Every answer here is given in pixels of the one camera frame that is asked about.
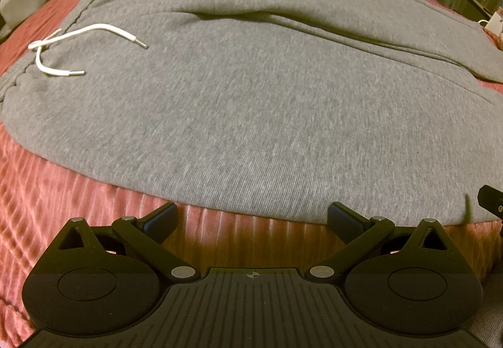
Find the grey sweatpants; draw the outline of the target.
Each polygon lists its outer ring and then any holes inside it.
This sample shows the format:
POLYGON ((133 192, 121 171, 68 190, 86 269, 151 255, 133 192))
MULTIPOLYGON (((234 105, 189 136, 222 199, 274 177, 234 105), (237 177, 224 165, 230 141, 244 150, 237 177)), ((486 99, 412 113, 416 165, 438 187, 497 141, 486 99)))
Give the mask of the grey sweatpants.
POLYGON ((502 185, 502 53, 427 0, 80 0, 1 80, 40 157, 218 210, 323 223, 484 220, 502 185))

